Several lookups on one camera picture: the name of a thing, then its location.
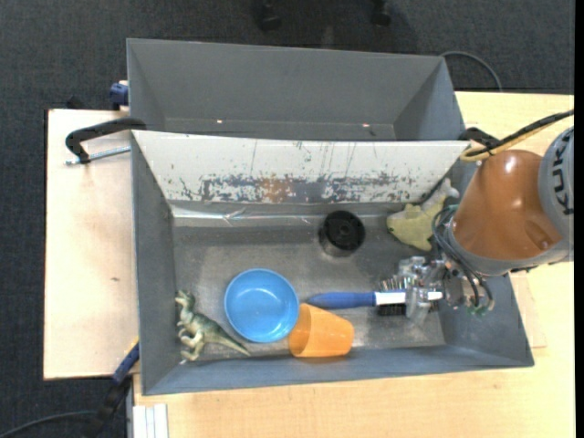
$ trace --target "green toy dinosaur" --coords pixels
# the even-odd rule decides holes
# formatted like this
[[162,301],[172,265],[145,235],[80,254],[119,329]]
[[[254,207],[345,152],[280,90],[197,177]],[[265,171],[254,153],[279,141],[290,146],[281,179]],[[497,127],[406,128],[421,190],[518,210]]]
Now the green toy dinosaur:
[[179,290],[174,300],[182,307],[181,320],[176,324],[180,328],[178,337],[182,344],[189,348],[181,351],[183,362],[197,360],[207,342],[223,344],[247,356],[250,355],[243,345],[229,336],[215,321],[201,313],[194,312],[193,294]]

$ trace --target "gray carpet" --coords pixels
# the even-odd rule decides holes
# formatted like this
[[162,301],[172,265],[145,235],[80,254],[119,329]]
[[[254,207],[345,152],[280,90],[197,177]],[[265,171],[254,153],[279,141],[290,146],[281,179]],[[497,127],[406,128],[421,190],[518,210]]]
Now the gray carpet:
[[[0,435],[45,415],[97,408],[106,379],[42,381],[43,110],[77,96],[107,109],[126,77],[125,38],[441,54],[486,61],[504,90],[573,93],[575,0],[391,0],[392,25],[367,0],[280,0],[263,33],[254,0],[0,0]],[[495,89],[471,59],[447,58],[457,89]],[[75,421],[20,436],[78,436]],[[105,436],[123,436],[123,418]]]

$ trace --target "wooden table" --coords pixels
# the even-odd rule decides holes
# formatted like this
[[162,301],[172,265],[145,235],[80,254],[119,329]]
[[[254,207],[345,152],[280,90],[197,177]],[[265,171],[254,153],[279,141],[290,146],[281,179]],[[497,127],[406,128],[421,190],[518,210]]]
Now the wooden table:
[[[573,108],[558,95],[457,93],[468,126],[503,137]],[[138,332],[128,154],[67,167],[65,136],[125,112],[51,110],[47,138],[47,380],[110,375]],[[566,119],[520,145],[543,153]],[[127,135],[91,141],[90,151]],[[142,396],[168,404],[172,438],[575,435],[573,264],[514,277],[536,366],[374,381]]]

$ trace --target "chair wheel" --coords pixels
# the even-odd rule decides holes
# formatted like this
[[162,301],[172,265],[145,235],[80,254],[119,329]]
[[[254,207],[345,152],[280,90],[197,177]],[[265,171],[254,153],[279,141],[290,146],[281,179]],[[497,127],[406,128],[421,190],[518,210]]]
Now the chair wheel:
[[259,18],[259,27],[262,31],[274,31],[282,26],[282,18],[274,13],[271,5],[262,6]]
[[371,15],[371,22],[377,26],[389,26],[391,23],[390,6],[387,3],[378,5]]

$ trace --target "black round object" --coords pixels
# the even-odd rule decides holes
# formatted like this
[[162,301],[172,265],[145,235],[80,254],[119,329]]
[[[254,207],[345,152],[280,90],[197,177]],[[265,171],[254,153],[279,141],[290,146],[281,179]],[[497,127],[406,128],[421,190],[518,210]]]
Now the black round object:
[[318,239],[329,255],[348,256],[365,240],[365,227],[355,214],[335,211],[325,219]]

